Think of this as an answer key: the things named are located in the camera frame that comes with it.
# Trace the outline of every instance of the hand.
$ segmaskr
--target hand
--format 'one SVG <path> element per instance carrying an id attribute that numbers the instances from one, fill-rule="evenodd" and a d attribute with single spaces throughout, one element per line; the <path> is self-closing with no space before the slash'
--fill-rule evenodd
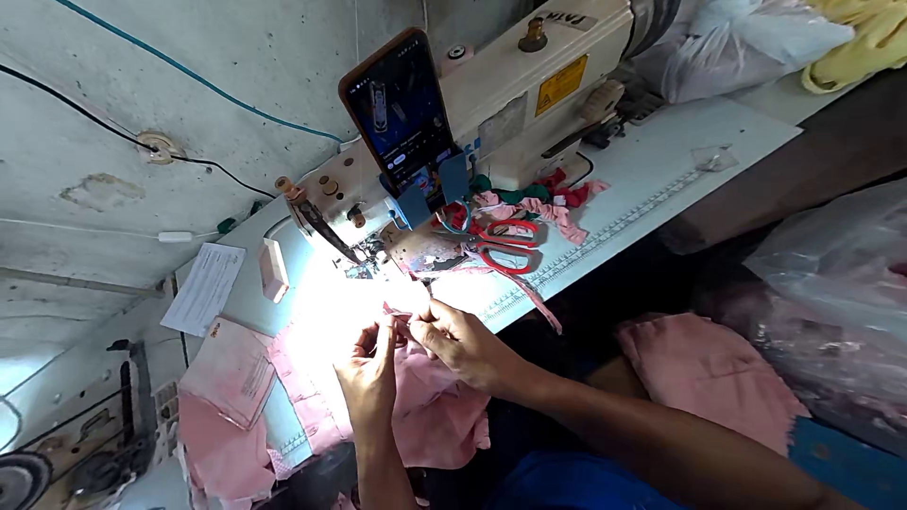
<path id="1" fill-rule="evenodd" d="M 384 317 L 362 329 L 346 355 L 334 363 L 353 431 L 390 427 L 396 399 L 394 347 L 397 319 Z"/>
<path id="2" fill-rule="evenodd" d="M 515 400 L 537 372 L 544 372 L 504 345 L 473 314 L 432 299 L 420 315 L 409 325 L 413 338 L 471 387 Z"/>

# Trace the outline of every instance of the phone screen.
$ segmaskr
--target phone screen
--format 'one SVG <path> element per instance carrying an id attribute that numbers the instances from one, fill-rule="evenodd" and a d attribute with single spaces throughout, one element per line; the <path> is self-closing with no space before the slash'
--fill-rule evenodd
<path id="1" fill-rule="evenodd" d="M 397 196 L 419 186 L 429 209 L 444 205 L 438 165 L 454 138 L 424 34 L 406 37 L 369 65 L 344 93 Z"/>

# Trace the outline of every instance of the yellow warning sticker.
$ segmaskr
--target yellow warning sticker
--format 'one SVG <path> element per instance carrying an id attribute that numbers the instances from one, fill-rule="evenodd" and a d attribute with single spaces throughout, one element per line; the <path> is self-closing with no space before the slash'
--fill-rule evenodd
<path id="1" fill-rule="evenodd" d="M 539 85 L 539 102 L 535 106 L 536 117 L 580 88 L 582 74 L 586 72 L 587 60 L 589 60 L 589 56 L 585 54 Z"/>

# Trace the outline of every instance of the wall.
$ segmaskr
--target wall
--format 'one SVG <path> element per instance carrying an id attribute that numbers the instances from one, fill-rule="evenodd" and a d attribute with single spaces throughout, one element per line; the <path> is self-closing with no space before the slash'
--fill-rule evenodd
<path id="1" fill-rule="evenodd" d="M 355 129 L 336 84 L 361 59 L 403 28 L 423 26 L 425 12 L 436 51 L 481 47 L 527 14 L 531 2 L 429 0 L 425 10 L 420 0 L 75 3 L 239 99 L 347 140 Z M 278 176 L 298 177 L 336 149 L 328 139 L 241 110 L 54 0 L 0 0 L 0 12 L 0 64 L 51 85 L 126 132 L 165 132 L 190 157 L 217 161 L 252 186 L 273 191 Z M 146 236 L 202 234 L 225 218 L 244 219 L 261 198 L 204 165 L 148 164 L 132 144 L 0 74 L 0 219 Z M 204 240 L 215 239 L 162 244 L 0 221 L 0 267 L 148 288 L 191 259 Z M 102 354 L 113 339 L 172 337 L 145 329 L 165 304 L 0 280 L 0 394 L 18 387 L 9 397 L 23 408 L 26 432 L 55 419 L 56 393 L 65 403 L 92 384 L 104 389 L 95 384 L 99 374 L 122 362 L 119 354 Z M 162 343 L 150 351 L 150 358 L 163 359 L 159 375 L 152 371 L 156 382 L 179 376 L 179 363 L 165 366 L 181 358 L 177 346 Z M 9 432 L 6 417 L 0 417 L 0 433 Z"/>

